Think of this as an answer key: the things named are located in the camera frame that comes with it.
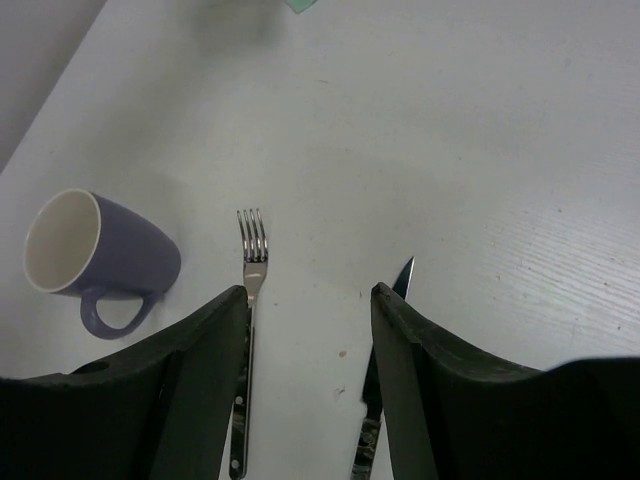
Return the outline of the green cartoon print cloth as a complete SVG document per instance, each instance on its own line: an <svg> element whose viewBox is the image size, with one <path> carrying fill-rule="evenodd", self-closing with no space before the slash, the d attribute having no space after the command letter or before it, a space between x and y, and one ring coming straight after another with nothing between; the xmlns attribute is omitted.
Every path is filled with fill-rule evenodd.
<svg viewBox="0 0 640 480"><path fill-rule="evenodd" d="M296 14L301 14L313 6L317 0L286 0L287 6Z"/></svg>

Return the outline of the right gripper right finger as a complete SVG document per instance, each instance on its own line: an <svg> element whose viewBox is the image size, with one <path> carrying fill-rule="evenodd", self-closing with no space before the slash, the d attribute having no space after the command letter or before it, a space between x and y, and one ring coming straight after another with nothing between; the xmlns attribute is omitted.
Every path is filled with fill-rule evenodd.
<svg viewBox="0 0 640 480"><path fill-rule="evenodd" d="M549 370L492 355L423 317L387 285L371 327L397 479L635 479L639 361Z"/></svg>

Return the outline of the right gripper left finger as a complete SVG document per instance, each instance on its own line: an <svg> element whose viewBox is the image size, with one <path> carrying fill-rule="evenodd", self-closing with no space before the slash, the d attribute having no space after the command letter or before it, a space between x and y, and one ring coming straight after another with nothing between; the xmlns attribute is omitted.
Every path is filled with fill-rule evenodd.
<svg viewBox="0 0 640 480"><path fill-rule="evenodd" d="M214 479L245 342L234 286L69 374L1 382L5 479Z"/></svg>

